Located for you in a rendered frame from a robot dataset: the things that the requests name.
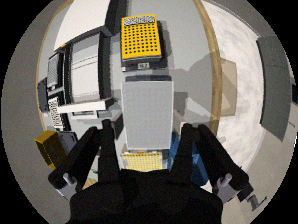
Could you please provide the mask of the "dark blue open bin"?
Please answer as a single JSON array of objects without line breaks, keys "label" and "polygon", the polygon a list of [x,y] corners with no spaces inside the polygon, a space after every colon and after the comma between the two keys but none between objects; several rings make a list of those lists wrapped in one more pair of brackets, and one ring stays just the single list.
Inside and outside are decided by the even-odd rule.
[{"label": "dark blue open bin", "polygon": [[[172,132],[172,139],[171,139],[171,145],[170,149],[168,149],[168,163],[167,163],[167,169],[169,171],[171,170],[171,166],[173,164],[175,155],[177,153],[179,140],[175,134],[175,132]],[[199,155],[198,149],[195,145],[195,142],[193,142],[193,151],[192,151],[192,157],[193,157],[193,166],[192,166],[192,177],[191,182],[195,183],[199,187],[204,186],[208,182],[208,176],[205,170],[205,167],[203,165],[202,159]]]}]

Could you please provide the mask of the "yellow bin with label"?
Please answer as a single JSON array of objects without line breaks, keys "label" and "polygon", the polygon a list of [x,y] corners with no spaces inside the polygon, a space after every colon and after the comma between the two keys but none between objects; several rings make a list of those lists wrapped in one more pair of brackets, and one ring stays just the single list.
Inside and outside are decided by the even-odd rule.
[{"label": "yellow bin with label", "polygon": [[36,140],[37,147],[46,164],[53,170],[55,170],[67,156],[56,131],[46,130],[34,140]]}]

